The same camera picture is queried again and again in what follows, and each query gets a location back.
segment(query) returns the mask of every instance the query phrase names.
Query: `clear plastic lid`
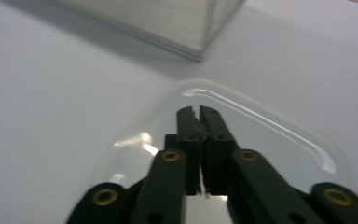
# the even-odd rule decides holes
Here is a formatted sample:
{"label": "clear plastic lid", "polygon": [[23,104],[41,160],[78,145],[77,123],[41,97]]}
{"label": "clear plastic lid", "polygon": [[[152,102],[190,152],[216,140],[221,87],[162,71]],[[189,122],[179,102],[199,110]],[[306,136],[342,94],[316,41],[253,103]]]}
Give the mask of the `clear plastic lid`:
{"label": "clear plastic lid", "polygon": [[[321,182],[358,190],[358,178],[339,148],[249,97],[206,80],[180,82],[142,111],[98,165],[91,185],[115,182],[127,188],[146,177],[165,134],[176,133],[176,111],[200,105],[220,112],[241,148],[264,155],[283,178],[304,192]],[[225,196],[187,197],[187,223],[230,223]]]}

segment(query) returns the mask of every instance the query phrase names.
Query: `white surface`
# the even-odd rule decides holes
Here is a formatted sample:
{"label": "white surface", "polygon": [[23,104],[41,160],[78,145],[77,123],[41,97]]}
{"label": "white surface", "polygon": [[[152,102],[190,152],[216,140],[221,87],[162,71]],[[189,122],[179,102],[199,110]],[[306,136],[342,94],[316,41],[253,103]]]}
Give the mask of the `white surface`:
{"label": "white surface", "polygon": [[120,132],[191,77],[311,128],[358,174],[354,3],[249,1],[193,63],[49,1],[1,0],[0,224],[63,223]]}

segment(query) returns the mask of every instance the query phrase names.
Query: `white table surface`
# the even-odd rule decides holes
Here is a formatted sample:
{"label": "white table surface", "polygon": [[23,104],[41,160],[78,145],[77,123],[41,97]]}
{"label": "white table surface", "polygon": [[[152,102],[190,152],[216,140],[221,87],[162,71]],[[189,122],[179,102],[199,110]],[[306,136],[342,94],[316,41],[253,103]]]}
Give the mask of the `white table surface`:
{"label": "white table surface", "polygon": [[115,137],[204,78],[332,141],[358,175],[358,4],[254,0],[203,63],[60,4],[0,0],[0,224],[64,223]]}

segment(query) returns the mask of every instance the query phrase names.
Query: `transparent plastic container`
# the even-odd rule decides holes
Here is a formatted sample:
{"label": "transparent plastic container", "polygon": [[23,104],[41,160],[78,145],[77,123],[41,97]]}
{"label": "transparent plastic container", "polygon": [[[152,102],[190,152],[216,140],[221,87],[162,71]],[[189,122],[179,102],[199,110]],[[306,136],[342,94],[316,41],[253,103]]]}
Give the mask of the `transparent plastic container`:
{"label": "transparent plastic container", "polygon": [[200,60],[243,0],[58,0]]}
{"label": "transparent plastic container", "polygon": [[[144,178],[165,134],[176,133],[176,111],[189,105],[218,110],[239,146],[259,151],[291,186],[310,192],[316,183],[333,182],[358,191],[358,177],[339,148],[244,95],[197,79],[168,88],[142,111],[105,153],[90,186],[127,188]],[[226,199],[187,197],[186,223],[231,223]]]}

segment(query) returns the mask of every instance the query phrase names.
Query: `brass screw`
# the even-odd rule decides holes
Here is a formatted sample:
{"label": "brass screw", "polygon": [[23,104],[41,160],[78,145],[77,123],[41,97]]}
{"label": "brass screw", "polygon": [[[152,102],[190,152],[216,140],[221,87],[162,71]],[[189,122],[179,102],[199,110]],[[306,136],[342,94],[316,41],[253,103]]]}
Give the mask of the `brass screw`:
{"label": "brass screw", "polygon": [[100,189],[92,196],[92,202],[100,206],[105,206],[113,203],[117,198],[118,193],[114,189]]}
{"label": "brass screw", "polygon": [[180,155],[177,152],[174,151],[167,151],[162,154],[162,159],[165,161],[177,161],[179,160]]}
{"label": "brass screw", "polygon": [[344,191],[339,189],[325,189],[324,197],[326,197],[331,202],[342,206],[351,206],[353,204],[352,198]]}
{"label": "brass screw", "polygon": [[242,151],[240,157],[246,161],[256,161],[258,159],[257,154],[252,151]]}

